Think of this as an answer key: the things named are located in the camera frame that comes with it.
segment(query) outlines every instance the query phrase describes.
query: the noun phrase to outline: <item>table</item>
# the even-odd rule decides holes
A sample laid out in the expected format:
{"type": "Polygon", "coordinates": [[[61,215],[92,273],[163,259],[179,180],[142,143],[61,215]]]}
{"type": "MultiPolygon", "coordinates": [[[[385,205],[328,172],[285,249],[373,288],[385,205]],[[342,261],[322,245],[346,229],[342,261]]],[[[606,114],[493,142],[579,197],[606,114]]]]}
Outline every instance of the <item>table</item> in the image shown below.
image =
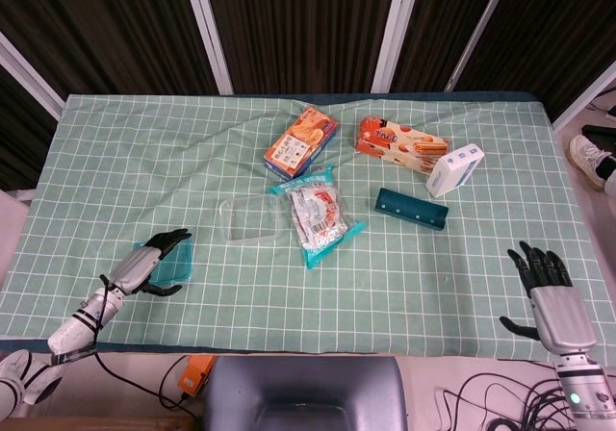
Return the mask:
{"type": "Polygon", "coordinates": [[[616,316],[543,106],[453,96],[319,105],[341,128],[315,165],[334,166],[350,216],[368,229],[308,270],[291,225],[275,242],[227,246],[217,223],[224,199],[280,183],[263,154],[306,102],[71,95],[1,294],[0,334],[12,347],[48,337],[134,242],[185,226],[190,283],[171,298],[126,298],[101,333],[108,347],[542,360],[540,343],[498,321],[532,323],[506,257],[526,240],[565,260],[600,340],[591,354],[613,365],[616,316]],[[372,209],[381,187],[430,197],[420,173],[353,150],[371,114],[486,153],[467,186],[438,200],[445,231],[372,209]]]}

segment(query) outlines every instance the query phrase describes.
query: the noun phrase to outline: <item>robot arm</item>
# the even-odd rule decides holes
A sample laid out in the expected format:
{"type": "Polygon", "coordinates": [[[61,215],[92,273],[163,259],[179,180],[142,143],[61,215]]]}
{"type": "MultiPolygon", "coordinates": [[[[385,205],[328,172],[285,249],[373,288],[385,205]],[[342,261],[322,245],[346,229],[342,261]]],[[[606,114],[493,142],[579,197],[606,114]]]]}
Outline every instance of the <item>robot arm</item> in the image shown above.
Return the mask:
{"type": "Polygon", "coordinates": [[[530,298],[537,327],[523,327],[508,317],[500,322],[515,335],[540,341],[560,356],[556,374],[578,431],[616,430],[616,404],[603,368],[586,357],[597,343],[581,293],[560,258],[520,243],[526,260],[507,250],[530,298]]]}
{"type": "Polygon", "coordinates": [[[180,285],[162,289],[150,284],[149,279],[151,272],[173,247],[190,236],[187,229],[157,234],[126,256],[109,278],[101,275],[104,287],[82,303],[49,338],[51,366],[37,361],[26,350],[16,351],[2,360],[0,421],[21,402],[32,405],[41,402],[56,389],[67,364],[94,354],[96,334],[119,312],[125,296],[137,292],[170,296],[179,292],[180,285]]]}

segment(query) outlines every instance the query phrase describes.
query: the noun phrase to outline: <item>sneaker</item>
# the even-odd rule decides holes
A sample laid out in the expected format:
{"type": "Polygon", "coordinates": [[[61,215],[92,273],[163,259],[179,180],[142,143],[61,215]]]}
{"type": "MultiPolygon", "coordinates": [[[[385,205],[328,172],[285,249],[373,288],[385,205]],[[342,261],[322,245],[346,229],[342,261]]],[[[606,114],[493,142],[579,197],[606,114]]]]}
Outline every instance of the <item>sneaker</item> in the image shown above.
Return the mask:
{"type": "Polygon", "coordinates": [[[588,138],[578,135],[569,142],[566,155],[569,162],[586,175],[586,180],[594,190],[605,188],[605,179],[601,178],[595,170],[605,157],[611,155],[609,152],[601,150],[588,138]]]}

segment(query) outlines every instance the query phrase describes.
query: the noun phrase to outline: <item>orange snack box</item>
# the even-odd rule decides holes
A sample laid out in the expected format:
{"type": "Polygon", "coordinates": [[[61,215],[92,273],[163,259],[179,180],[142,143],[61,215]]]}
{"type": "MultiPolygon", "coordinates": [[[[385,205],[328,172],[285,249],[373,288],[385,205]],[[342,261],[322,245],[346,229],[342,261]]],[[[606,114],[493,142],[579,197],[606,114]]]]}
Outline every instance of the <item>orange snack box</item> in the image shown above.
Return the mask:
{"type": "Polygon", "coordinates": [[[425,174],[432,172],[448,147],[446,139],[376,116],[361,121],[355,143],[360,152],[425,174]]]}
{"type": "Polygon", "coordinates": [[[301,175],[337,129],[336,120],[309,107],[266,152],[266,167],[286,180],[301,175]]]}

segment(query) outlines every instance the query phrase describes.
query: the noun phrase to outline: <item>snack box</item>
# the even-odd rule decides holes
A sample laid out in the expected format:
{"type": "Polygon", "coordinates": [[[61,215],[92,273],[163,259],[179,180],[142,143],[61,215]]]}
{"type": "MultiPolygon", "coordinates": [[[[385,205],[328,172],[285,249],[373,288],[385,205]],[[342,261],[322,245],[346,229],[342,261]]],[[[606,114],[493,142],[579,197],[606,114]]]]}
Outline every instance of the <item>snack box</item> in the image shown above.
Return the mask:
{"type": "Polygon", "coordinates": [[[483,151],[476,144],[465,145],[441,157],[427,179],[427,189],[440,197],[462,186],[483,159],[483,151]]]}
{"type": "Polygon", "coordinates": [[[266,167],[286,180],[301,175],[337,130],[336,120],[309,107],[266,152],[266,167]]]}
{"type": "Polygon", "coordinates": [[[376,116],[361,121],[355,143],[360,152],[425,174],[432,172],[448,147],[446,139],[376,116]]]}

